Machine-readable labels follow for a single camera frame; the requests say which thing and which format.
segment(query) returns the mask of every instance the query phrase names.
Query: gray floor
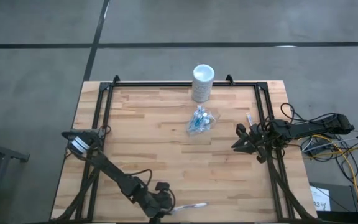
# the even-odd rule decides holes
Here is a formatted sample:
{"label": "gray floor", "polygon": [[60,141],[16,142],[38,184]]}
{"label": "gray floor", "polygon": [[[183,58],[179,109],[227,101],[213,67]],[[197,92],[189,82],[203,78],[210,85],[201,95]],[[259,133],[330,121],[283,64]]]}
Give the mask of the gray floor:
{"label": "gray floor", "polygon": [[[1,1],[0,44],[87,43],[103,1]],[[358,41],[358,1],[112,0],[101,42]],[[0,145],[31,154],[12,162],[0,223],[48,219],[89,49],[0,49]],[[91,80],[189,80],[210,64],[216,79],[285,81],[304,117],[338,112],[358,129],[358,47],[100,49]],[[309,180],[349,185],[335,162],[305,163]]]}

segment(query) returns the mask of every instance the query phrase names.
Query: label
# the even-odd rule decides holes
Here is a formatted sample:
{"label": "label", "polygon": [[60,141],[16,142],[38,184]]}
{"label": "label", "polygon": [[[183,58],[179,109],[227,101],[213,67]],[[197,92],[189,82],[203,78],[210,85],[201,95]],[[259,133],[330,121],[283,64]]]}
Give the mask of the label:
{"label": "label", "polygon": [[331,211],[329,204],[329,190],[310,186],[316,211]]}

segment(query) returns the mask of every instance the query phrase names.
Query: butcher block tabletop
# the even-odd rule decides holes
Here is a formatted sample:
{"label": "butcher block tabletop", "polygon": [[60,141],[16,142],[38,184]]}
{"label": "butcher block tabletop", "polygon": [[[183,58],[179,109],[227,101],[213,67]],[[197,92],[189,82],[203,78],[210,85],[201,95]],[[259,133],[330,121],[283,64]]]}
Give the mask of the butcher block tabletop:
{"label": "butcher block tabletop", "polygon": [[[285,119],[280,111],[280,105],[288,102],[284,82],[267,83],[274,115]],[[84,82],[73,128],[91,128],[99,84]],[[206,207],[165,216],[163,222],[275,221],[267,164],[260,164],[255,154],[231,149],[238,140],[237,123],[248,128],[247,114],[253,122],[259,122],[254,88],[214,86],[203,106],[217,114],[218,121],[211,130],[189,136],[186,124],[196,105],[191,100],[190,87],[114,87],[109,115],[111,132],[106,136],[105,155],[127,173],[153,170],[149,189],[153,191],[158,181],[168,182],[176,196],[176,206],[209,203]],[[295,146],[287,147],[285,152],[290,189],[316,217],[301,152]],[[84,162],[75,156],[65,160],[51,218],[61,215],[78,193],[83,166]],[[146,172],[139,177],[146,182],[148,175]],[[282,192],[280,198],[286,216]],[[93,221],[148,222],[149,219],[138,204],[130,203],[120,193],[113,180],[101,173]]]}

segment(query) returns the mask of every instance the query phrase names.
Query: white paper cup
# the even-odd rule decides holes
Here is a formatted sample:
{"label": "white paper cup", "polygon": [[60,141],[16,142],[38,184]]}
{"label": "white paper cup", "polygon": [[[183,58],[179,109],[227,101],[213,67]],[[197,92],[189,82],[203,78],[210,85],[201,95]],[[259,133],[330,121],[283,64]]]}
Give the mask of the white paper cup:
{"label": "white paper cup", "polygon": [[215,71],[209,65],[198,65],[193,70],[192,99],[198,103],[209,99]]}

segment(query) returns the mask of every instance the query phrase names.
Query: clear plastic bag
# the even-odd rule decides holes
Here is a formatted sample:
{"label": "clear plastic bag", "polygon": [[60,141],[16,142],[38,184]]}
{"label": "clear plastic bag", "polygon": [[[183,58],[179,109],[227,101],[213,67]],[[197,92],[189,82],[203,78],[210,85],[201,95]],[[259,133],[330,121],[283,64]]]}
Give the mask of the clear plastic bag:
{"label": "clear plastic bag", "polygon": [[187,133],[193,135],[210,130],[215,125],[216,120],[217,116],[213,116],[212,112],[201,105],[197,105],[197,110],[194,111],[193,117],[187,124]]}

